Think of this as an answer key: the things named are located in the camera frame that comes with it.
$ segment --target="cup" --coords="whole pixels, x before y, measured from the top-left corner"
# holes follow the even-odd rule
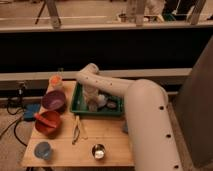
[[[40,142],[34,149],[34,155],[43,160],[49,160],[52,155],[52,149],[48,142]]]
[[[49,84],[53,88],[53,90],[62,90],[63,88],[63,80],[60,75],[52,75],[49,78]]]
[[[105,156],[105,147],[102,144],[95,144],[92,148],[92,155],[96,160],[100,160]]]

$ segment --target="green plastic tray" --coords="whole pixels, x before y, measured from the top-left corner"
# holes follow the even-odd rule
[[[95,116],[121,116],[124,113],[123,108],[123,99],[107,95],[109,100],[112,100],[117,103],[117,107],[115,109],[109,109],[107,107],[99,108],[97,112],[91,112],[88,110],[88,106],[86,105],[83,94],[82,94],[82,86],[80,84],[76,84],[75,90],[73,93],[73,98],[71,102],[70,111],[72,113],[78,115],[95,115]]]

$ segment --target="pink bowl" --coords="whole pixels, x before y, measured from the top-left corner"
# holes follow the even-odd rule
[[[45,94],[41,100],[41,105],[48,110],[59,110],[66,103],[66,96],[63,91],[53,90]]]

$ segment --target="wooden tabletop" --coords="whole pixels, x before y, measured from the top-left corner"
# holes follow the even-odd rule
[[[60,129],[51,137],[39,133],[33,128],[31,138],[26,148],[23,167],[104,167],[104,166],[133,166],[133,158],[128,135],[122,132],[124,118],[117,117],[82,117],[81,122],[86,130],[88,139],[82,137],[72,144],[74,115],[70,112],[75,81],[64,81],[63,89],[67,98],[67,108],[61,114],[62,124]],[[34,155],[35,146],[47,141],[53,150],[48,161],[39,159]],[[106,156],[101,160],[95,160],[92,155],[92,147],[95,144],[103,144]]]

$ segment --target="metal tongs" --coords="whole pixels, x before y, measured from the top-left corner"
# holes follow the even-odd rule
[[[84,139],[87,139],[86,131],[80,121],[79,115],[75,115],[75,123],[74,123],[74,131],[73,131],[73,140],[72,144],[75,145],[75,143],[78,141],[78,138],[80,136],[80,133],[82,133],[82,137]]]

